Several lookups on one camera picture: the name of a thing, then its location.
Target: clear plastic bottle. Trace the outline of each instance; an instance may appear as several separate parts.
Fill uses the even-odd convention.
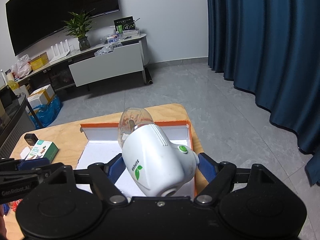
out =
[[[151,123],[154,122],[146,109],[140,107],[127,108],[122,113],[118,127],[118,142],[120,147],[123,147],[125,140],[132,132],[143,125]]]

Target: white cabinet door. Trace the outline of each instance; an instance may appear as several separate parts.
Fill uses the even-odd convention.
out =
[[[77,87],[110,77],[142,71],[140,46],[137,43],[118,47],[113,52],[71,64],[69,68]]]

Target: gray tile floor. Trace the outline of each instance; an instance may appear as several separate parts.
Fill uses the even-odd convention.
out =
[[[140,73],[70,88],[59,94],[63,108],[52,125],[122,112],[129,106],[181,103],[205,152],[217,162],[250,168],[262,163],[305,203],[308,217],[301,239],[320,240],[320,187],[310,186],[296,135],[270,124],[270,113],[255,104],[254,95],[236,90],[207,64],[150,70],[154,84],[144,86]]]

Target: cardboard box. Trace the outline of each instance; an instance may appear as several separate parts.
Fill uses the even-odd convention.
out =
[[[122,33],[123,31],[135,30],[133,17],[125,17],[113,21],[115,23],[116,33]]]
[[[48,105],[54,98],[55,93],[51,85],[39,88],[31,93],[28,97],[28,101],[33,109],[39,105]]]
[[[160,121],[155,122],[155,124],[162,128],[172,143],[186,145],[193,149],[190,121]],[[122,151],[118,143],[118,126],[118,122],[81,124],[81,129],[87,137],[88,143],[82,152],[76,170],[86,169],[90,164],[97,162],[107,163]],[[115,186],[126,197],[145,196],[127,169],[121,174]],[[77,184],[77,187],[91,192],[90,185]],[[194,177],[184,184],[173,197],[190,196],[193,199],[196,195]]]
[[[38,68],[41,68],[42,66],[46,65],[49,62],[49,58],[47,53],[42,53],[41,55],[39,55],[38,57],[33,58],[30,61],[30,65],[32,70],[36,70]]]
[[[52,162],[58,150],[53,142],[38,140],[31,149],[31,152],[27,155],[26,160],[48,158],[48,160]]]

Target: bottle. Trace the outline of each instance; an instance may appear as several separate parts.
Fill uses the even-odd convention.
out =
[[[8,86],[11,88],[12,91],[20,87],[19,84],[13,80],[8,81]]]
[[[118,127],[118,142],[120,147],[123,147],[127,137],[137,130],[139,127],[154,123],[149,112],[140,107],[127,108],[120,119]]]

